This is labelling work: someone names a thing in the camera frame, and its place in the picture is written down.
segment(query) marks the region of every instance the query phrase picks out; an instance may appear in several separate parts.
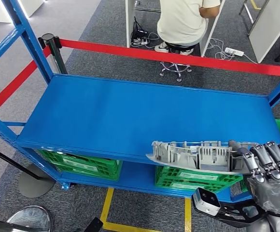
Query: robotic hand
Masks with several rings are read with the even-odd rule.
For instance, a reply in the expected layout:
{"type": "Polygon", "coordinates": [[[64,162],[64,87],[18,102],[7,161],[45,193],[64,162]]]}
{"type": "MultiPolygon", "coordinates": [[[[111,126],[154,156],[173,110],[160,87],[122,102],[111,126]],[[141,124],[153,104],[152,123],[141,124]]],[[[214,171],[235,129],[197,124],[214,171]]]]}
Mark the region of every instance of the robotic hand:
{"type": "Polygon", "coordinates": [[[236,151],[233,157],[243,157],[250,171],[247,189],[254,199],[223,203],[214,193],[198,188],[192,198],[195,209],[234,227],[247,227],[247,232],[280,232],[280,145],[268,142],[248,151],[231,140],[229,146],[236,151]]]}

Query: stanchion base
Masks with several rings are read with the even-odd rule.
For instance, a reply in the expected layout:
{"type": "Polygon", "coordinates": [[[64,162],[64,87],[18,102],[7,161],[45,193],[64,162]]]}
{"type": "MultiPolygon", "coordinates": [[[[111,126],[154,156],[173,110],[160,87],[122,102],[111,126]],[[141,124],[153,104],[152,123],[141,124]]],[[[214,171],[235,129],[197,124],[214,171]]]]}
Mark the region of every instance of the stanchion base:
{"type": "Polygon", "coordinates": [[[51,216],[47,210],[36,205],[31,205],[21,209],[10,217],[7,222],[25,226],[30,229],[27,231],[53,231],[51,216]]]}
{"type": "Polygon", "coordinates": [[[36,180],[26,173],[22,173],[19,179],[19,191],[24,197],[40,197],[48,193],[55,184],[54,180],[34,164],[30,164],[27,169],[42,179],[36,180]]]}

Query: floor marking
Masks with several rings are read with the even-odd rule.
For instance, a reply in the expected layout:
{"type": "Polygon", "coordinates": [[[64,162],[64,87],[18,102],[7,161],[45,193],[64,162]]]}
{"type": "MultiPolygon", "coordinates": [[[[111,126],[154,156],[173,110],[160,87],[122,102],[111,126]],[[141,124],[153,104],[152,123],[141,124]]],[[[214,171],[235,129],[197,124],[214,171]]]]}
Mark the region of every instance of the floor marking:
{"type": "Polygon", "coordinates": [[[192,232],[191,198],[185,198],[185,232],[192,232]]]}
{"type": "Polygon", "coordinates": [[[104,223],[103,228],[105,230],[117,231],[117,232],[159,232],[159,231],[142,229],[142,228],[137,228],[137,227],[133,227],[133,226],[119,225],[119,224],[111,223],[111,222],[104,223]]]}
{"type": "Polygon", "coordinates": [[[257,7],[254,0],[250,0],[250,2],[253,5],[254,9],[255,9],[255,10],[261,10],[261,8],[257,7]]]}
{"type": "Polygon", "coordinates": [[[100,221],[106,224],[107,221],[109,209],[110,208],[112,196],[113,195],[113,188],[108,188],[107,194],[106,195],[105,202],[103,203],[103,211],[101,212],[100,221]]]}
{"type": "MultiPolygon", "coordinates": [[[[103,222],[103,229],[116,232],[160,232],[107,222],[106,220],[111,205],[112,197],[113,196],[113,191],[113,188],[108,188],[107,194],[105,198],[105,202],[103,203],[103,211],[101,212],[100,216],[100,221],[103,222]]],[[[185,199],[185,232],[192,232],[192,204],[190,198],[185,199]]]]}

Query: red barrier tape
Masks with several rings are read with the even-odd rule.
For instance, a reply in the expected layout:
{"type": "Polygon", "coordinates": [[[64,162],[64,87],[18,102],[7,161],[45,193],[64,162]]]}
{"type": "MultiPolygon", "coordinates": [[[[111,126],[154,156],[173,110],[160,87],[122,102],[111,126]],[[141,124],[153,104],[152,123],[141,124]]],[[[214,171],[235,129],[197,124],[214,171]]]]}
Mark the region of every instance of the red barrier tape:
{"type": "MultiPolygon", "coordinates": [[[[51,54],[49,47],[46,47],[43,50],[43,54],[48,57],[51,54]]],[[[32,60],[30,64],[10,82],[8,86],[0,92],[0,107],[4,104],[7,99],[14,93],[17,88],[21,86],[24,81],[26,81],[29,76],[33,73],[37,68],[35,61],[32,60]]]]}
{"type": "Polygon", "coordinates": [[[254,64],[241,61],[226,61],[214,58],[201,58],[193,56],[182,56],[179,54],[158,53],[155,51],[148,51],[137,48],[126,48],[112,46],[107,44],[89,43],[81,41],[72,41],[60,39],[60,44],[63,47],[76,48],[81,50],[100,52],[112,55],[119,55],[131,58],[140,58],[165,62],[175,62],[180,64],[190,64],[193,66],[207,67],[213,69],[224,69],[229,71],[259,73],[266,75],[280,76],[280,66],[254,64]]]}

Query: blue shelf board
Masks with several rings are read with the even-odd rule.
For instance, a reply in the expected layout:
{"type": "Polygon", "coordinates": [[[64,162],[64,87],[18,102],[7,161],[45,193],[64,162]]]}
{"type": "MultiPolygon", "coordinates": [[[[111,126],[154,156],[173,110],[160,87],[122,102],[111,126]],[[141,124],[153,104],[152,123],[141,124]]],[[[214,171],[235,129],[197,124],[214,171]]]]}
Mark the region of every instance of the blue shelf board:
{"type": "Polygon", "coordinates": [[[152,164],[152,141],[280,142],[266,96],[55,75],[16,142],[152,164]]]}
{"type": "MultiPolygon", "coordinates": [[[[146,192],[174,197],[191,197],[194,191],[171,188],[158,188],[155,186],[155,165],[123,162],[119,181],[90,177],[80,174],[62,173],[62,180],[71,183],[112,187],[130,191],[146,192]]],[[[217,194],[219,200],[231,202],[230,189],[226,188],[217,194]]]]}

